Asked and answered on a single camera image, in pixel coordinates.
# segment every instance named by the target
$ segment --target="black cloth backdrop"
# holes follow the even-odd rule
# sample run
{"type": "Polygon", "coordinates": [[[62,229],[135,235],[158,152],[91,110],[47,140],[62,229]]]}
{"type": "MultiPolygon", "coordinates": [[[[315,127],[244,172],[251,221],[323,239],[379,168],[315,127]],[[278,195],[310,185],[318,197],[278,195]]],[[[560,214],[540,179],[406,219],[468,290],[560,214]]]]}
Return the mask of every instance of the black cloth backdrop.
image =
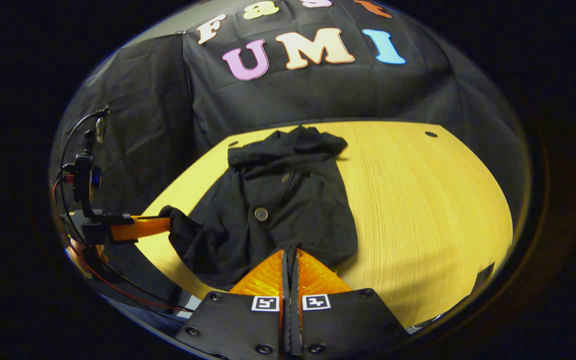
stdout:
{"type": "MultiPolygon", "coordinates": [[[[84,80],[65,110],[55,135],[51,176],[75,123],[103,105],[112,113],[105,141],[94,151],[103,182],[93,205],[131,214],[141,214],[192,162],[229,135],[329,121],[428,123],[443,126],[487,166],[517,224],[527,191],[528,157],[514,111],[475,64],[434,31],[392,9],[384,11],[393,18],[385,18],[352,0],[320,8],[304,7],[298,0],[275,3],[279,12],[253,20],[242,18],[243,8],[226,11],[217,35],[202,45],[197,26],[218,13],[198,19],[185,34],[117,50],[84,80]],[[313,39],[320,28],[339,28],[354,62],[322,59],[287,70],[288,55],[275,37],[298,32],[313,39]],[[388,32],[406,63],[375,59],[378,50],[363,29],[388,32]],[[243,64],[253,68],[256,60],[245,46],[257,39],[265,39],[269,69],[257,79],[237,80],[222,55],[241,48],[243,64]]],[[[66,161],[81,151],[84,130],[71,140],[66,161]]],[[[71,194],[67,201],[73,205],[71,194]]],[[[126,276],[134,267],[139,270],[131,275],[174,287],[134,245],[106,248],[119,263],[131,257],[123,267],[126,276]]]]}

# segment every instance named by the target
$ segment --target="blue knob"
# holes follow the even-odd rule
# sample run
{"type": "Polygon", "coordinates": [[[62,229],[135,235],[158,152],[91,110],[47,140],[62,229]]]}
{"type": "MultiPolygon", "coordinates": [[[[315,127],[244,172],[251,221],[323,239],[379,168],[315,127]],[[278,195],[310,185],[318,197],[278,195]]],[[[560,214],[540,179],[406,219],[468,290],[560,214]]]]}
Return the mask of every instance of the blue knob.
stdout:
{"type": "Polygon", "coordinates": [[[99,189],[101,185],[101,168],[93,167],[92,173],[90,173],[90,183],[94,188],[99,189]]]}

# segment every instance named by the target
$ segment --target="letter a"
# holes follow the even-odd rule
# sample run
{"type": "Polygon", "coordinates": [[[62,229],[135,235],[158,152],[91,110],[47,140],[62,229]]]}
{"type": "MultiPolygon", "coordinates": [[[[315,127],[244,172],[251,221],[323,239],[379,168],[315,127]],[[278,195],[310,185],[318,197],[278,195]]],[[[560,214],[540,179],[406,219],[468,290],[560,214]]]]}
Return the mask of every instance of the letter a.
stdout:
{"type": "Polygon", "coordinates": [[[279,11],[279,7],[276,7],[272,1],[261,1],[246,7],[244,11],[244,19],[250,20],[263,15],[274,14],[279,11]]]}

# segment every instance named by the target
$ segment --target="wooden table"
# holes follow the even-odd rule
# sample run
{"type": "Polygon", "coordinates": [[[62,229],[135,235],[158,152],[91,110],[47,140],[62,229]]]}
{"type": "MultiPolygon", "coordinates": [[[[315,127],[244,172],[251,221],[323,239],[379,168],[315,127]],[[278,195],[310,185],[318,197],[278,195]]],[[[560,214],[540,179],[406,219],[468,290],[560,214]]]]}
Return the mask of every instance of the wooden table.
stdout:
{"type": "MultiPolygon", "coordinates": [[[[486,166],[439,125],[397,121],[314,123],[343,137],[336,160],[358,235],[357,254],[338,266],[353,289],[373,288],[404,327],[446,312],[499,269],[512,243],[510,210],[486,166]],[[431,137],[425,132],[432,132],[431,137]]],[[[189,214],[226,171],[229,144],[262,141],[277,127],[227,137],[182,173],[144,212],[165,205],[189,214]]],[[[137,248],[170,280],[203,299],[211,287],[182,263],[168,233],[137,248]]]]}

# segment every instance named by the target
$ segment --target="yellow letter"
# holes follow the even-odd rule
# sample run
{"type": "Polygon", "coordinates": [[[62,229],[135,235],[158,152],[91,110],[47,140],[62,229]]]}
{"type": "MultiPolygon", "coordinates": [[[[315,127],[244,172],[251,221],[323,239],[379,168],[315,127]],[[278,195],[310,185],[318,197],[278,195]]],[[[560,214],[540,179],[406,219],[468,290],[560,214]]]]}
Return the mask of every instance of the yellow letter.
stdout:
{"type": "Polygon", "coordinates": [[[216,18],[204,23],[204,25],[197,27],[197,30],[199,31],[199,44],[203,44],[214,38],[215,35],[217,35],[217,32],[213,32],[213,30],[219,30],[219,27],[222,25],[220,20],[224,19],[226,19],[226,14],[220,14],[216,18]]]}
{"type": "Polygon", "coordinates": [[[332,64],[352,63],[355,57],[350,55],[341,41],[340,29],[325,27],[317,30],[314,41],[303,37],[297,32],[287,32],[274,38],[283,43],[288,53],[288,63],[286,69],[300,69],[308,66],[308,61],[303,59],[300,52],[313,63],[319,64],[322,61],[324,49],[326,50],[326,61],[332,64]]]}
{"type": "Polygon", "coordinates": [[[279,7],[276,7],[272,1],[261,1],[246,7],[244,11],[244,19],[250,20],[262,15],[274,14],[279,11],[279,7]]]}

